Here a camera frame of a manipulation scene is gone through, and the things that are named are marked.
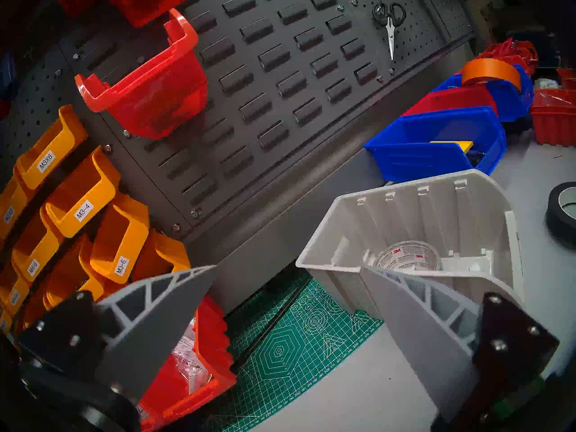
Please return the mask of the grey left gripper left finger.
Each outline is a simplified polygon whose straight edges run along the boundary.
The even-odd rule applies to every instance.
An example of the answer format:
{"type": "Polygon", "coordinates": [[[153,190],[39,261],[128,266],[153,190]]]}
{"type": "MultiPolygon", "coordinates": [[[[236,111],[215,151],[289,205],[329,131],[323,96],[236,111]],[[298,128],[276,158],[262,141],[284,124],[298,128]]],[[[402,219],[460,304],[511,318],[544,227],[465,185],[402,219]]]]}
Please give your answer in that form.
{"type": "Polygon", "coordinates": [[[21,379],[40,392],[139,401],[214,283],[215,265],[142,279],[95,302],[73,292],[18,337],[21,379]]]}

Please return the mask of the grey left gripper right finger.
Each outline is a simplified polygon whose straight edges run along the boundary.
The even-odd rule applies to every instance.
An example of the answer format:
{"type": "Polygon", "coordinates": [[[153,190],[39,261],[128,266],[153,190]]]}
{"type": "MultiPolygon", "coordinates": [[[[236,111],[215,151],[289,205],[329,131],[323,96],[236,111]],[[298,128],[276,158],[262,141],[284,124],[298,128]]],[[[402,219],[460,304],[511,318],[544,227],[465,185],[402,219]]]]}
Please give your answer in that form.
{"type": "Polygon", "coordinates": [[[424,277],[363,267],[377,312],[444,423],[504,419],[529,400],[559,340],[502,290],[471,299],[424,277]]]}

